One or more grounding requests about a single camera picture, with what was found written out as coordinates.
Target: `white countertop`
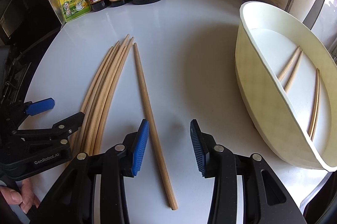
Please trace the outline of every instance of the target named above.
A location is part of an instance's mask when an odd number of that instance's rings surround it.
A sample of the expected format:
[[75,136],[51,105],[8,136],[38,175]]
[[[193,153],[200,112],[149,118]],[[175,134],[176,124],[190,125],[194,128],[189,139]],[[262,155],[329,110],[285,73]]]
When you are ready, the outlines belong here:
[[[162,0],[89,13],[67,23],[43,57],[26,101],[52,97],[54,109],[29,117],[21,128],[50,128],[79,111],[87,88],[109,47],[135,37],[159,139],[179,209],[166,201],[148,142],[137,177],[125,178],[132,224],[207,223],[213,179],[198,171],[189,124],[233,153],[260,153],[299,206],[326,175],[279,159],[264,143],[247,113],[236,82],[234,53],[241,0]],[[144,118],[131,51],[110,108],[101,152],[135,132]],[[63,166],[33,178],[43,198]],[[242,223],[239,195],[238,223]]]

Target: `blue gripper pad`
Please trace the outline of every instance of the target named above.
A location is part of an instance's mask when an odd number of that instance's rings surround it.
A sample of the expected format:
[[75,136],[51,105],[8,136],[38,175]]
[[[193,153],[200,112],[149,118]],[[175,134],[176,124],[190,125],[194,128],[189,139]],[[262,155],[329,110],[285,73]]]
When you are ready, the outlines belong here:
[[197,120],[192,120],[190,125],[190,134],[193,145],[193,150],[195,154],[195,159],[197,160],[197,165],[199,172],[203,176],[206,173],[206,156],[203,146],[201,145],[200,137],[202,138],[202,132],[200,131]]
[[26,109],[27,115],[37,115],[47,110],[53,109],[55,106],[55,101],[53,98],[48,98],[45,100],[37,101],[29,105]]
[[137,132],[137,144],[134,148],[134,158],[131,167],[131,172],[134,176],[136,176],[138,171],[140,171],[148,137],[149,122],[143,119]]

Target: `finger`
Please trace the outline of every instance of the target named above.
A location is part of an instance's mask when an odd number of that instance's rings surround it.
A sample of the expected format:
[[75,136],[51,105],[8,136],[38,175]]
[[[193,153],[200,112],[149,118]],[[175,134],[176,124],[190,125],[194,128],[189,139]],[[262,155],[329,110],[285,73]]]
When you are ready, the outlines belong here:
[[9,205],[19,205],[22,202],[22,196],[17,191],[2,186],[0,191]]
[[22,203],[20,205],[24,213],[27,213],[34,201],[33,185],[30,179],[24,179],[21,187]]
[[38,199],[38,197],[36,195],[34,195],[34,201],[33,201],[33,203],[35,204],[35,206],[37,208],[39,208],[41,201],[40,201],[40,199]]

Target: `chopstick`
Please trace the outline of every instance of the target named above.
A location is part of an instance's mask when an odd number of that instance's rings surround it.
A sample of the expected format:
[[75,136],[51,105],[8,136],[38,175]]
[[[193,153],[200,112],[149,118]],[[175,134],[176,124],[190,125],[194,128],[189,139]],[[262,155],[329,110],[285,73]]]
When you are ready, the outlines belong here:
[[153,142],[153,147],[154,147],[154,151],[155,151],[155,154],[156,154],[161,178],[162,178],[163,183],[164,183],[166,195],[167,195],[168,201],[170,203],[171,209],[177,210],[178,205],[177,205],[176,199],[174,197],[174,192],[173,192],[172,185],[171,185],[171,182],[170,182],[170,177],[169,177],[169,174],[167,172],[164,156],[163,156],[163,153],[162,153],[162,150],[161,150],[156,125],[154,123],[154,117],[153,117],[153,113],[152,113],[152,110],[151,110],[149,94],[148,94],[147,88],[146,88],[143,68],[142,68],[142,64],[140,62],[140,56],[139,56],[138,47],[137,47],[136,43],[134,43],[134,55],[135,55],[137,74],[138,74],[138,79],[139,79],[140,92],[142,94],[143,105],[144,105],[144,109],[145,109],[145,115],[146,115],[146,118],[147,118],[147,120],[149,121],[149,124],[150,124],[150,135],[151,135],[151,139],[152,139],[152,142]]
[[288,63],[285,65],[284,69],[281,71],[281,73],[277,77],[279,81],[282,81],[282,79],[284,78],[284,76],[288,72],[289,68],[291,67],[291,65],[295,61],[295,58],[296,58],[297,54],[299,53],[299,51],[300,51],[300,47],[298,46],[296,48],[294,54],[292,55],[292,57],[289,59]]
[[293,81],[294,81],[294,79],[295,79],[295,76],[296,76],[298,67],[299,67],[299,65],[300,65],[300,61],[301,61],[302,56],[303,56],[303,50],[301,50],[301,53],[300,53],[300,55],[299,55],[299,57],[298,57],[298,59],[297,59],[296,65],[295,65],[295,67],[294,67],[294,70],[292,71],[292,74],[290,75],[290,78],[289,78],[287,84],[285,85],[284,91],[285,91],[286,93],[288,93],[290,87],[291,87],[292,84],[293,84]]
[[313,140],[318,120],[318,112],[320,109],[320,70],[316,69],[316,89],[315,89],[315,98],[314,98],[314,106],[312,108],[311,113],[311,121],[309,126],[308,134],[310,139]]
[[[88,105],[88,101],[89,101],[90,97],[93,95],[93,93],[95,93],[95,92],[93,92],[94,87],[96,86],[97,81],[100,81],[99,76],[101,75],[101,72],[102,72],[104,66],[107,64],[109,56],[110,56],[110,54],[111,54],[111,52],[112,52],[113,49],[114,49],[113,46],[110,47],[110,49],[108,50],[107,54],[105,55],[103,61],[101,62],[98,70],[96,71],[96,74],[95,74],[94,78],[92,79],[92,82],[91,82],[91,84],[90,84],[90,86],[88,88],[88,91],[87,91],[87,93],[85,95],[85,98],[83,100],[82,106],[80,108],[80,112],[85,113],[87,105]],[[79,129],[77,131],[77,134],[75,134],[75,136],[73,136],[70,139],[70,148],[71,148],[72,151],[74,151],[75,145],[76,145],[76,143],[77,143],[77,141],[79,139],[80,130],[81,129]]]
[[90,97],[90,100],[88,102],[88,106],[86,109],[86,115],[84,116],[84,120],[82,123],[82,127],[81,127],[81,135],[80,135],[80,139],[79,139],[79,148],[80,151],[83,151],[86,140],[87,140],[87,134],[88,134],[88,126],[90,125],[90,121],[92,118],[92,114],[93,114],[93,110],[95,108],[95,105],[97,103],[97,99],[98,96],[102,90],[102,85],[107,77],[107,73],[109,70],[109,67],[111,66],[117,51],[119,50],[119,41],[116,43],[114,50],[112,51],[111,55],[109,56],[109,59],[107,61],[107,63],[104,65],[103,71],[101,73],[101,75],[99,75],[99,81],[97,81],[97,85],[95,86],[94,89],[94,93],[93,95]]
[[104,80],[104,83],[102,85],[101,92],[100,92],[100,94],[97,98],[97,103],[95,104],[95,107],[94,107],[94,110],[93,110],[93,113],[92,113],[92,117],[90,119],[90,125],[88,127],[87,139],[86,139],[86,142],[85,142],[85,145],[84,145],[84,152],[87,153],[89,156],[91,156],[90,149],[91,149],[92,139],[94,138],[94,134],[97,134],[98,127],[99,127],[98,121],[101,120],[104,104],[107,100],[108,92],[111,88],[114,76],[116,74],[116,69],[115,69],[116,64],[118,62],[118,59],[119,59],[120,55],[122,54],[122,51],[125,47],[125,44],[126,44],[127,40],[129,39],[129,36],[130,36],[129,34],[126,36],[122,45],[118,49],[118,51],[116,53],[116,56],[114,57],[114,60],[112,61],[112,64],[109,67],[109,70],[107,72],[107,76],[106,76],[106,78]]
[[77,133],[77,142],[76,142],[76,147],[74,147],[74,155],[77,155],[79,152],[82,151],[82,145],[83,143],[85,143],[86,140],[86,131],[87,131],[87,124],[88,121],[91,120],[91,116],[92,116],[92,106],[95,105],[96,103],[96,97],[97,94],[99,94],[101,88],[102,88],[102,82],[104,81],[106,74],[107,74],[107,70],[109,68],[109,65],[111,64],[111,62],[113,61],[114,57],[116,56],[116,52],[119,48],[119,41],[116,43],[116,45],[114,46],[113,50],[110,52],[106,62],[103,65],[103,68],[97,78],[96,84],[92,90],[92,94],[89,98],[89,101],[87,103],[87,107],[85,108],[85,116],[84,116],[84,120],[82,122],[82,126],[80,128],[80,131],[78,131]]
[[92,151],[90,151],[90,152],[93,155],[97,155],[100,152],[103,132],[104,132],[105,124],[107,122],[107,116],[108,116],[108,113],[109,113],[112,97],[114,96],[119,77],[121,75],[123,66],[125,64],[125,60],[126,60],[128,54],[129,54],[129,51],[130,51],[130,48],[132,46],[133,41],[134,41],[134,37],[131,38],[128,46],[125,48],[125,51],[123,51],[123,54],[121,55],[120,60],[118,60],[118,68],[117,68],[114,80],[112,82],[112,86],[109,90],[107,101],[104,105],[103,114],[102,114],[101,120],[99,122],[99,128],[98,128],[98,132],[97,132],[97,135],[96,135],[96,139],[93,139],[93,142],[91,143]]

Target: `metal screw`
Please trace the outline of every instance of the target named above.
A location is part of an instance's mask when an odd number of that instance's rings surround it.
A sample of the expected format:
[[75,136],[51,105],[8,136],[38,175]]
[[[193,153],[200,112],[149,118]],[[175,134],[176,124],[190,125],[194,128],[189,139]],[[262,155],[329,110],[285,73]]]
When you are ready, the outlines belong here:
[[262,157],[259,154],[254,154],[253,159],[255,159],[256,161],[260,161],[262,159]]
[[78,155],[77,155],[77,159],[78,160],[82,160],[82,159],[85,159],[86,158],[86,154],[85,153],[79,153]]
[[121,151],[123,151],[124,149],[125,149],[125,146],[124,146],[123,144],[117,144],[117,145],[115,146],[115,150],[116,150],[116,151],[121,152]]
[[222,145],[216,145],[214,146],[214,150],[217,152],[223,152],[225,148]]

